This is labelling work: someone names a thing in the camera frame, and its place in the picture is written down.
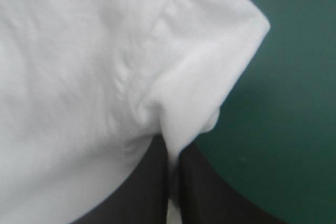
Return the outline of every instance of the cotton fabric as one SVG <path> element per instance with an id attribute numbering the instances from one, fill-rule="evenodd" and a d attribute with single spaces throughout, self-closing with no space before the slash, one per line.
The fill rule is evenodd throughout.
<path id="1" fill-rule="evenodd" d="M 162 133 L 171 169 L 269 29 L 249 0 L 0 0 L 0 223 L 69 223 Z"/>

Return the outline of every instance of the green background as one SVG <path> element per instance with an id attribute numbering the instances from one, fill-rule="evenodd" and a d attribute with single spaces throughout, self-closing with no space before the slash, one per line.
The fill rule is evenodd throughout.
<path id="1" fill-rule="evenodd" d="M 288 223 L 336 223 L 336 0 L 252 0 L 271 30 L 196 143 Z"/>

